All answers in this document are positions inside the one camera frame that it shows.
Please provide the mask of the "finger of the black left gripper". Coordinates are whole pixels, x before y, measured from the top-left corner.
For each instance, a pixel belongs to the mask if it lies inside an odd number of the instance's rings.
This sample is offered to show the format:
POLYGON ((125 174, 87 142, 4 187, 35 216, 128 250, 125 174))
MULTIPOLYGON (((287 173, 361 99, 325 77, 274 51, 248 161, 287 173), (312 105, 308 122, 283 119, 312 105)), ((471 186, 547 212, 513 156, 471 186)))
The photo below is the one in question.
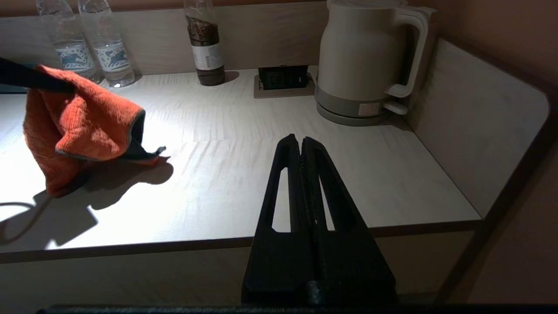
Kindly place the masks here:
POLYGON ((16 62, 0 59, 0 83, 15 87, 37 88, 52 92, 74 92, 74 86, 44 72, 16 62))

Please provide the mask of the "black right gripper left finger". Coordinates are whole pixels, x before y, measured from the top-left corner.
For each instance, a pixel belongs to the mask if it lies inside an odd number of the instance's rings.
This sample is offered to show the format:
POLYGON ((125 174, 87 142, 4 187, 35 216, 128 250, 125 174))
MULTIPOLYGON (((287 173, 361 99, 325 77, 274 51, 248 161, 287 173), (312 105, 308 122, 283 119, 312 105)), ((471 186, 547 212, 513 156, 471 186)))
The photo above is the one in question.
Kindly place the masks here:
POLYGON ((306 304, 314 266, 299 158, 294 134, 277 143, 243 279, 243 304, 306 304), (283 169, 287 169, 290 232, 272 226, 283 169))

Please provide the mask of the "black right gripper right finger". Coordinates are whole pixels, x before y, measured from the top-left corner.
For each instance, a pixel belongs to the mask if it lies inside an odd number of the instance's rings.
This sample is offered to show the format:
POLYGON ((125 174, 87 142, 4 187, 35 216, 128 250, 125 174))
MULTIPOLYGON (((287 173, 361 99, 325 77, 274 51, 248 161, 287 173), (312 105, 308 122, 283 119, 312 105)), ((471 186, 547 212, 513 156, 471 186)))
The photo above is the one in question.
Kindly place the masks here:
POLYGON ((303 188, 310 219, 313 304, 396 304, 396 280, 325 146, 305 137, 303 188))

